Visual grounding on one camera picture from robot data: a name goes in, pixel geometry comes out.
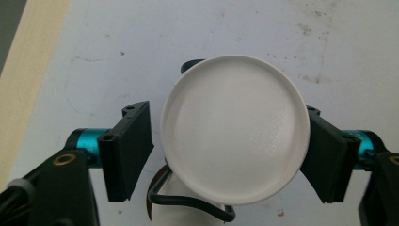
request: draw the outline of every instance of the gray floor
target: gray floor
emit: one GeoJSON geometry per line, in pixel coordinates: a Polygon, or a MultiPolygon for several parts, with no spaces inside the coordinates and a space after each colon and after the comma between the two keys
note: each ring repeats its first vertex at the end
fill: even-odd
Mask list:
{"type": "Polygon", "coordinates": [[[26,0],[0,0],[0,74],[24,12],[26,0]]]}

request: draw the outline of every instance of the white cylinder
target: white cylinder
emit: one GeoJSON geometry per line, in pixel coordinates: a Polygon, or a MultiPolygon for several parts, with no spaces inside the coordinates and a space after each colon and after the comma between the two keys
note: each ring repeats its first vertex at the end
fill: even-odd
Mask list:
{"type": "MultiPolygon", "coordinates": [[[[187,186],[185,186],[179,178],[172,173],[171,176],[165,181],[164,185],[158,192],[160,195],[178,195],[187,196],[192,198],[200,198],[187,186]]],[[[214,204],[218,208],[224,208],[223,205],[214,204]]],[[[152,224],[151,226],[221,226],[223,221],[203,212],[199,209],[178,206],[178,205],[152,205],[152,224]]]]}

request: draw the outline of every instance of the white plate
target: white plate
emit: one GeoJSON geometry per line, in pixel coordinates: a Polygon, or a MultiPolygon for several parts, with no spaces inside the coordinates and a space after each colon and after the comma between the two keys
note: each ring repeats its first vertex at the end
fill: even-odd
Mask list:
{"type": "Polygon", "coordinates": [[[282,189],[308,150],[309,116],[290,80],[247,56],[202,61],[164,106],[161,140],[174,173],[202,198],[257,202],[282,189]]]}

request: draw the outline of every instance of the white table surface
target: white table surface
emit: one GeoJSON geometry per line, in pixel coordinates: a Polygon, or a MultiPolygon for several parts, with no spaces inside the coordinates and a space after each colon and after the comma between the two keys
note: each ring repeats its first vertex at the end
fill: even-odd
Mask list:
{"type": "MultiPolygon", "coordinates": [[[[60,150],[74,129],[113,127],[123,107],[149,100],[155,148],[132,199],[108,202],[102,172],[91,171],[102,225],[149,225],[167,95],[184,62],[225,55],[272,63],[326,120],[372,130],[398,153],[398,11],[395,0],[72,0],[10,178],[60,150]]],[[[345,202],[322,204],[299,172],[275,196],[237,206],[227,225],[359,225],[368,178],[354,172],[345,202]]]]}

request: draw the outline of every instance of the white surface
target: white surface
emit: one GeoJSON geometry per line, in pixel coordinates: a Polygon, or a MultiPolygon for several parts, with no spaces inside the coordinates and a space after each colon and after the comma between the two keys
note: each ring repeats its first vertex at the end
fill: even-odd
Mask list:
{"type": "MultiPolygon", "coordinates": [[[[172,173],[159,191],[161,195],[179,195],[200,199],[172,173]]],[[[218,208],[222,205],[211,204],[218,208]]],[[[151,226],[222,226],[223,221],[201,210],[186,206],[153,205],[151,226]]]]}
{"type": "MultiPolygon", "coordinates": [[[[102,225],[149,225],[145,193],[164,164],[161,109],[180,66],[193,58],[235,54],[271,62],[325,119],[340,129],[375,131],[398,152],[398,5],[396,0],[72,0],[10,178],[61,149],[75,128],[112,127],[123,107],[149,100],[155,148],[132,199],[108,202],[102,172],[91,172],[102,225]]],[[[273,197],[236,207],[237,219],[228,225],[359,225],[367,180],[368,173],[355,172],[344,203],[322,204],[299,172],[273,197]]]]}
{"type": "Polygon", "coordinates": [[[309,115],[290,80],[247,56],[207,59],[168,96],[161,120],[167,162],[186,186],[228,205],[274,195],[308,150],[309,115]]]}

